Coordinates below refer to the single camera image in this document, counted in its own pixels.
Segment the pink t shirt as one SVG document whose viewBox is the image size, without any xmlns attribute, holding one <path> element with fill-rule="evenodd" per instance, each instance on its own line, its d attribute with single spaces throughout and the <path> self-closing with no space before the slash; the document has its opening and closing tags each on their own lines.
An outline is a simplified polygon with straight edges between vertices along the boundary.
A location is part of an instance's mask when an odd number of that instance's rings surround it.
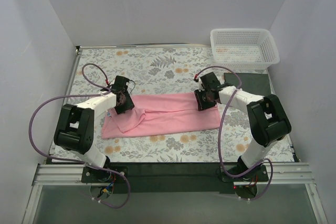
<svg viewBox="0 0 336 224">
<path fill-rule="evenodd" d="M 194 93 L 142 94 L 134 108 L 122 114 L 110 109 L 101 130 L 103 139 L 167 135 L 219 127 L 218 108 L 199 111 Z"/>
</svg>

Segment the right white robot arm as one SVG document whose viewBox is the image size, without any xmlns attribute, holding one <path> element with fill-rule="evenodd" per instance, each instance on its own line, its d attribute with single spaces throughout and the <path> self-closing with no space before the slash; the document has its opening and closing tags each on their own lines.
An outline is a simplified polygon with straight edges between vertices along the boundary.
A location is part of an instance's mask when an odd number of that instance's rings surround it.
<svg viewBox="0 0 336 224">
<path fill-rule="evenodd" d="M 215 73 L 203 76 L 197 73 L 194 81 L 199 88 L 194 91 L 198 110 L 213 108 L 224 104 L 225 108 L 218 128 L 218 158 L 226 176 L 251 180 L 257 174 L 257 167 L 265 160 L 268 152 L 291 132 L 291 124 L 281 105 L 279 98 L 270 94 L 262 96 L 242 90 L 243 82 L 240 76 L 233 74 L 238 80 L 238 86 L 230 83 L 220 83 Z M 221 136 L 226 112 L 229 107 L 236 108 L 248 115 L 250 131 L 253 139 L 249 147 L 238 158 L 236 167 L 227 170 L 221 153 Z"/>
</svg>

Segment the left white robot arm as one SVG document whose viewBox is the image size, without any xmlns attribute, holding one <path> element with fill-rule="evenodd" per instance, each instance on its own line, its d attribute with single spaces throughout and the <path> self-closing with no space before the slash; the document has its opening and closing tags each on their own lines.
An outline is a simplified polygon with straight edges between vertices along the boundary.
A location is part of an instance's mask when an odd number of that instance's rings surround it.
<svg viewBox="0 0 336 224">
<path fill-rule="evenodd" d="M 100 182 L 111 178 L 112 170 L 106 164 L 108 158 L 95 146 L 95 121 L 106 112 L 124 114 L 134 108 L 134 103 L 128 92 L 132 80 L 116 76 L 114 83 L 109 84 L 97 97 L 76 105 L 65 104 L 54 134 L 54 144 L 73 152 L 83 162 L 94 165 L 93 175 Z"/>
</svg>

